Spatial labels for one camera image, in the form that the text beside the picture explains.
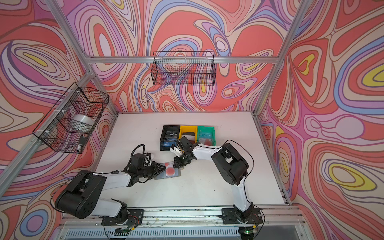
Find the grey card holder wallet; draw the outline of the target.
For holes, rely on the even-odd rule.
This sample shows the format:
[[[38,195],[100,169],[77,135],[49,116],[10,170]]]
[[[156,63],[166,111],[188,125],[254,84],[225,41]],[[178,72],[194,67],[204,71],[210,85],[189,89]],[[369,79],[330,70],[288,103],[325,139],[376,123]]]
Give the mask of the grey card holder wallet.
[[[155,180],[176,178],[181,176],[181,170],[174,168],[173,162],[161,163],[166,169],[155,177]]]

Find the blue credit card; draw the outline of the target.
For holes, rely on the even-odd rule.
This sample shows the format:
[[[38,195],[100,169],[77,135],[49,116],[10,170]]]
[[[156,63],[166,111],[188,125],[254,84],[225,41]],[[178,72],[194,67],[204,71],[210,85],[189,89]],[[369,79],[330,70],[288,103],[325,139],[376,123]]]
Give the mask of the blue credit card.
[[[174,141],[163,141],[161,143],[161,151],[169,151],[171,146],[174,145]]]

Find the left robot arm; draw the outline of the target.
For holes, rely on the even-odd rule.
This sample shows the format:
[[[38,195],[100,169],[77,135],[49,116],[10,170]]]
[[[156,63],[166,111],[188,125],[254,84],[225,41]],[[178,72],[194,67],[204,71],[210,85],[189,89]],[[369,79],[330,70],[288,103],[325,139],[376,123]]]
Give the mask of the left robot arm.
[[[116,199],[104,199],[102,192],[143,184],[165,171],[166,167],[153,161],[152,154],[147,153],[145,145],[141,144],[131,152],[123,170],[109,173],[80,171],[59,194],[54,208],[78,219],[96,216],[123,225],[131,215],[128,205]]]

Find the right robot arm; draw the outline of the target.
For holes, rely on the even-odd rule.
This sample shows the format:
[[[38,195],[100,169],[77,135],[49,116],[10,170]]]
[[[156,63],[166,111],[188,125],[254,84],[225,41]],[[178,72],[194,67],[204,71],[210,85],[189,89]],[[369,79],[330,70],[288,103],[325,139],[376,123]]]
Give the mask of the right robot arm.
[[[199,143],[192,144],[186,137],[183,137],[171,146],[170,151],[176,155],[174,167],[178,169],[190,164],[193,160],[212,161],[222,178],[231,185],[236,221],[246,222],[254,210],[245,188],[245,180],[249,175],[249,164],[233,145],[225,143],[218,147]]]

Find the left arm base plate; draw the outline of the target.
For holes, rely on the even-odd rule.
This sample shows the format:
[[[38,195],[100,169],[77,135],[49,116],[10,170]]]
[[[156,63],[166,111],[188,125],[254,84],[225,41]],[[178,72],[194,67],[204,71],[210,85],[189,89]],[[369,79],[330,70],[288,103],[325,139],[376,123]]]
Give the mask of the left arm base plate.
[[[102,226],[137,227],[143,222],[144,209],[122,210],[116,217],[103,217]]]

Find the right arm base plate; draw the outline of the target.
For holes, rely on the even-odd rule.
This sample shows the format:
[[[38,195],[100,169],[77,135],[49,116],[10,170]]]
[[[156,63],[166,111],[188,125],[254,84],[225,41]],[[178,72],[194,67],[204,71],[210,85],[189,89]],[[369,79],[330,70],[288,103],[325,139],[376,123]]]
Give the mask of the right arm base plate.
[[[222,214],[218,217],[223,220],[223,224],[225,225],[254,224],[258,226],[264,222],[261,211],[252,206],[244,212],[235,207],[223,208]]]

